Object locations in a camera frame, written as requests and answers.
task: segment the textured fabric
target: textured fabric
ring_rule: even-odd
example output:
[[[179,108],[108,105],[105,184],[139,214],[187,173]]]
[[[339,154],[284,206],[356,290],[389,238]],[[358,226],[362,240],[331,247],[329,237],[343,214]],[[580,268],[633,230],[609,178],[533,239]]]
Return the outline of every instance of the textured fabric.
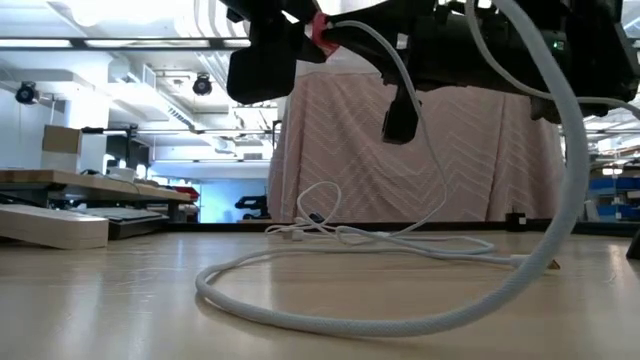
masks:
[[[336,222],[417,221],[441,203],[444,185],[424,127],[407,145],[381,141],[394,95],[373,74],[298,78],[271,166],[275,221],[293,221],[297,196],[319,181],[342,188]],[[512,207],[552,217],[563,169],[558,129],[529,119],[528,98],[448,87],[420,100],[449,187],[432,221],[500,221]],[[326,216],[335,197],[334,189],[318,188],[303,206]]]

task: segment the cable plug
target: cable plug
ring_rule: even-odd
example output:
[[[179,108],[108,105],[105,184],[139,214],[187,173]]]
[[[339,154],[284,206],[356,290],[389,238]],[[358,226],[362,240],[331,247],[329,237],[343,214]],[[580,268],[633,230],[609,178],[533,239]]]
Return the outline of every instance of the cable plug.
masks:
[[[529,258],[529,255],[511,255],[509,263],[514,269],[518,269]],[[560,270],[560,264],[555,260],[551,260],[551,263],[547,266],[549,270]]]
[[[304,231],[302,230],[293,230],[291,233],[292,241],[303,241],[304,240]]]

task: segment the white wooden block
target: white wooden block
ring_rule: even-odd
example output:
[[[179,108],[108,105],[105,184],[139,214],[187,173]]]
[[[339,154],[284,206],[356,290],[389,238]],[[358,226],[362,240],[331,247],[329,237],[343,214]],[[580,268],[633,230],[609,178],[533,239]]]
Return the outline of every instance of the white wooden block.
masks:
[[[0,237],[58,249],[107,246],[109,221],[70,211],[0,205]]]

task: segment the tangled cable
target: tangled cable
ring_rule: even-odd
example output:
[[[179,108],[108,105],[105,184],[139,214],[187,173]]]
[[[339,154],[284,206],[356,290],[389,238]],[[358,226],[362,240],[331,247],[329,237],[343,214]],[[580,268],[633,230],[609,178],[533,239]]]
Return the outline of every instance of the tangled cable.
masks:
[[[337,185],[330,182],[323,182],[314,185],[310,189],[307,189],[298,198],[298,210],[300,211],[302,216],[296,219],[295,225],[285,227],[271,227],[268,229],[268,233],[275,234],[279,232],[292,232],[294,236],[298,237],[297,240],[306,239],[307,236],[311,236],[311,238],[315,236],[334,238],[337,241],[347,245],[347,247],[320,248],[309,246],[291,246],[285,249],[273,249],[256,252],[242,256],[225,264],[213,265],[204,269],[200,274],[198,274],[196,278],[196,288],[200,296],[206,298],[212,304],[215,304],[221,309],[236,316],[263,324],[278,326],[281,328],[336,336],[406,337],[434,334],[455,329],[477,321],[498,310],[506,303],[514,299],[516,296],[522,293],[522,291],[526,289],[534,280],[536,280],[543,274],[545,269],[547,268],[547,265],[552,261],[554,255],[560,248],[563,240],[571,233],[578,214],[582,209],[584,194],[586,192],[588,184],[589,173],[587,136],[584,129],[584,123],[582,121],[582,112],[578,104],[579,100],[573,93],[571,86],[567,82],[560,67],[547,48],[542,35],[535,27],[531,19],[513,0],[493,0],[493,3],[503,14],[505,14],[509,18],[513,26],[520,33],[520,36],[525,45],[529,49],[531,57],[540,70],[540,73],[550,91],[550,95],[542,92],[536,93],[536,95],[539,95],[543,98],[550,98],[555,101],[558,112],[562,119],[564,131],[566,133],[568,162],[567,171],[561,184],[561,199],[559,202],[559,207],[553,221],[547,229],[547,232],[544,234],[542,241],[538,244],[533,253],[531,253],[529,256],[524,257],[512,256],[510,258],[498,258],[488,255],[491,251],[493,251],[493,247],[491,246],[491,244],[478,239],[471,240],[470,238],[464,238],[464,240],[481,245],[481,247],[479,248],[470,250],[444,250],[418,245],[411,241],[415,239],[403,237],[403,235],[419,228],[421,225],[426,223],[433,215],[433,212],[417,224],[395,234],[370,233],[360,229],[354,229],[344,226],[335,228],[330,227],[327,224],[337,211],[337,207],[339,206],[341,200],[341,192]],[[466,16],[467,18],[469,18],[472,33],[475,34],[474,39],[476,41],[476,44],[483,55],[485,55],[487,62],[492,64],[494,69],[496,69],[496,71],[498,71],[503,77],[507,78],[507,75],[510,76],[510,74],[508,74],[508,72],[506,71],[499,71],[497,67],[499,66],[499,64],[495,62],[495,59],[492,63],[492,57],[487,57],[487,54],[490,55],[490,53],[488,53],[488,50],[486,52],[483,52],[484,40],[482,39],[481,35],[480,38],[477,37],[479,30],[474,28],[477,27],[478,24],[477,21],[473,21],[475,20],[475,8],[473,4],[474,2],[467,1]],[[409,90],[409,93],[412,94],[412,104],[420,118],[420,121],[424,126],[426,126],[427,124],[424,117],[422,116],[420,103],[415,94],[415,88],[411,81],[411,77],[409,76],[409,73],[402,59],[398,55],[393,45],[391,45],[373,28],[360,22],[344,21],[335,24],[334,26],[349,26],[361,29],[362,31],[369,33],[378,42],[380,42],[380,44],[382,44],[387,52],[389,52],[389,55],[392,57],[395,64],[398,66],[404,85]],[[509,81],[512,81],[512,83],[516,85],[514,81],[517,80],[513,79],[513,77],[507,79]],[[603,101],[607,101],[607,103],[615,104],[616,106],[623,106],[625,108],[630,107],[630,105],[626,103],[623,103],[624,105],[619,104],[619,101],[615,99],[583,98],[580,99],[580,101],[600,103],[602,103]],[[640,114],[640,111],[635,108],[633,108],[632,111],[634,111],[634,115]],[[433,152],[433,149],[430,147],[429,150],[431,152],[431,156],[435,159],[441,176],[443,177],[442,168]],[[316,224],[309,218],[307,213],[304,212],[304,209],[301,207],[301,201],[304,195],[308,194],[318,186],[335,186],[338,190],[338,195],[336,205],[334,206],[331,215],[327,217],[327,220]],[[443,204],[436,208],[435,211],[438,211]],[[306,230],[316,230],[319,232],[319,234],[305,234],[304,231]],[[422,240],[442,241],[446,239],[447,238],[423,238]],[[372,242],[387,242],[392,243],[395,246],[390,248],[359,246],[366,245]],[[510,276],[508,276],[508,278],[498,289],[493,290],[484,297],[475,300],[468,306],[454,309],[442,314],[396,321],[322,318],[264,309],[231,299],[228,296],[217,291],[207,283],[207,280],[214,274],[232,269],[252,258],[283,253],[309,252],[354,254],[382,252],[408,253],[443,260],[456,259],[509,264],[515,267],[516,270]]]

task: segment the keyboard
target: keyboard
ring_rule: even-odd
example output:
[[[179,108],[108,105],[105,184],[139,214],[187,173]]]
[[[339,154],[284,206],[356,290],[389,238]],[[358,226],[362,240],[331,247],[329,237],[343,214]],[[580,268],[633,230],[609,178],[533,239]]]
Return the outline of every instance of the keyboard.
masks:
[[[148,210],[127,208],[74,209],[76,213],[109,220],[109,240],[149,234],[162,229],[169,217]]]

